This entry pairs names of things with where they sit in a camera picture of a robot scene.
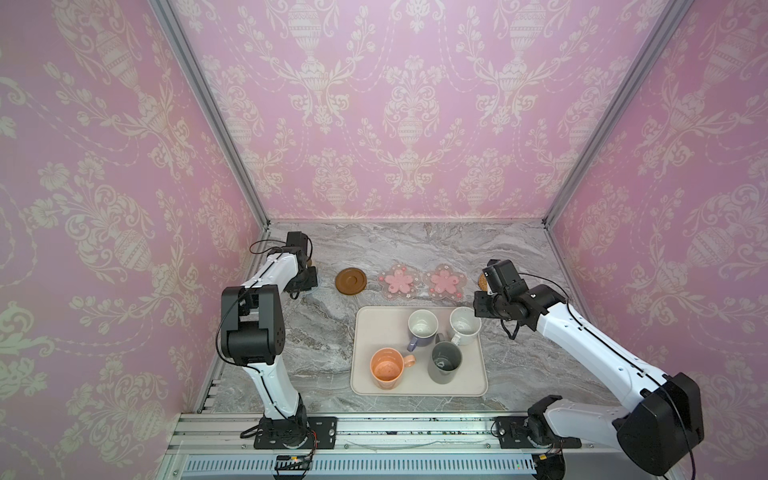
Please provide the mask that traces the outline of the brown wooden round coaster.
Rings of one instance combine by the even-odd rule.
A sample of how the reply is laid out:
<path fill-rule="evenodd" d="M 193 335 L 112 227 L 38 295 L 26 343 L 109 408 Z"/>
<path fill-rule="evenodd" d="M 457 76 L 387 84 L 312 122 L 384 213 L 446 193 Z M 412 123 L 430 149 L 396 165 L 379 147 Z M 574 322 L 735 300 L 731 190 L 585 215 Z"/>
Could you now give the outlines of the brown wooden round coaster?
<path fill-rule="evenodd" d="M 335 288 L 339 293 L 354 296 L 361 293 L 367 286 L 367 276 L 359 268 L 345 268 L 335 277 Z"/>

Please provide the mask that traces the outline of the pink flower coaster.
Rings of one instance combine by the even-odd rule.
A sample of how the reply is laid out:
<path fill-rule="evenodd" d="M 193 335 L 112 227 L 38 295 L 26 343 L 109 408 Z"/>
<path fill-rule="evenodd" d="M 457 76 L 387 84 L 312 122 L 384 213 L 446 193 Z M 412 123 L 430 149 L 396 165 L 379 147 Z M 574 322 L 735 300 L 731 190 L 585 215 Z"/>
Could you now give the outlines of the pink flower coaster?
<path fill-rule="evenodd" d="M 419 273 L 405 264 L 395 264 L 377 275 L 382 295 L 388 299 L 414 299 L 422 285 Z"/>
<path fill-rule="evenodd" d="M 428 293 L 433 299 L 460 301 L 464 299 L 466 275 L 447 264 L 438 265 L 424 275 Z"/>

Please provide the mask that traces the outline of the orange pink mug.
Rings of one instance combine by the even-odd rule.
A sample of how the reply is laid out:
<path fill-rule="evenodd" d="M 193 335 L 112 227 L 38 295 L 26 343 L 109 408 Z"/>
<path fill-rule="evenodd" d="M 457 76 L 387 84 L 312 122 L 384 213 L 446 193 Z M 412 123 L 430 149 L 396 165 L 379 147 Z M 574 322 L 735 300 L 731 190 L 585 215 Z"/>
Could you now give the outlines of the orange pink mug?
<path fill-rule="evenodd" d="M 370 373 L 382 390 L 394 389 L 402 380 L 406 369 L 414 366 L 414 355 L 403 355 L 394 348 L 382 348 L 371 358 Z"/>

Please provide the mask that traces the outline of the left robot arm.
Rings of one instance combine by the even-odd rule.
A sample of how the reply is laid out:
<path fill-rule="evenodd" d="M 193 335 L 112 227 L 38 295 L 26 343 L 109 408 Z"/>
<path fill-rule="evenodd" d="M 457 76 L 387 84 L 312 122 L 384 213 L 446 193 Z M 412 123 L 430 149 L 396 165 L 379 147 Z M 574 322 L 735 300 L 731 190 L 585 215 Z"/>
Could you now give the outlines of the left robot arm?
<path fill-rule="evenodd" d="M 262 418 L 243 433 L 256 445 L 314 446 L 306 408 L 282 359 L 286 328 L 281 294 L 296 292 L 307 271 L 307 256 L 300 248 L 278 247 L 251 279 L 221 294 L 216 350 L 223 361 L 249 375 L 261 398 Z"/>

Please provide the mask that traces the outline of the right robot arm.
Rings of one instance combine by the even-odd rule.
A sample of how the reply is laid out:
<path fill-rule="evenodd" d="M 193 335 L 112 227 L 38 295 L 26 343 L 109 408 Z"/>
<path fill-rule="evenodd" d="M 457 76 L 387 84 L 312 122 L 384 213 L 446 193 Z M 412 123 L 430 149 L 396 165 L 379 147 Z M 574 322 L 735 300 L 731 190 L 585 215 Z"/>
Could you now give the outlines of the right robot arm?
<path fill-rule="evenodd" d="M 534 444 L 556 447 L 567 438 L 598 443 L 621 450 L 646 473 L 663 476 L 683 458 L 691 458 L 703 441 L 699 385 L 684 373 L 669 375 L 632 354 L 549 286 L 517 296 L 477 291 L 473 309 L 481 319 L 512 321 L 559 345 L 619 403 L 607 407 L 545 397 L 527 411 Z"/>

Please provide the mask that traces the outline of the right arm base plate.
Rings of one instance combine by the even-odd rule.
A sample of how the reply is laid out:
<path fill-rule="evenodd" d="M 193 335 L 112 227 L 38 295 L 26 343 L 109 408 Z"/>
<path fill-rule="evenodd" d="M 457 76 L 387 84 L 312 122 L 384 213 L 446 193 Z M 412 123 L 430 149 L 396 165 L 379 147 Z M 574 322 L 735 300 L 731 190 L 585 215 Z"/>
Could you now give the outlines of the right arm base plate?
<path fill-rule="evenodd" d="M 538 417 L 499 416 L 493 420 L 491 434 L 502 449 L 579 449 L 582 442 L 574 437 L 560 437 Z"/>

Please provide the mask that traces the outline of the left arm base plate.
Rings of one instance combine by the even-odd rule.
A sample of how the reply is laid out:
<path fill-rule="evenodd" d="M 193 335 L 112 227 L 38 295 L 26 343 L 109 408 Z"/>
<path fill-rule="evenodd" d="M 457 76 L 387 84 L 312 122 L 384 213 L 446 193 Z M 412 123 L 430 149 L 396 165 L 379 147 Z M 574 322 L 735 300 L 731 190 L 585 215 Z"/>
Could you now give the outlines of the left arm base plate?
<path fill-rule="evenodd" d="M 261 419 L 253 438 L 255 450 L 326 449 L 335 447 L 337 417 Z"/>

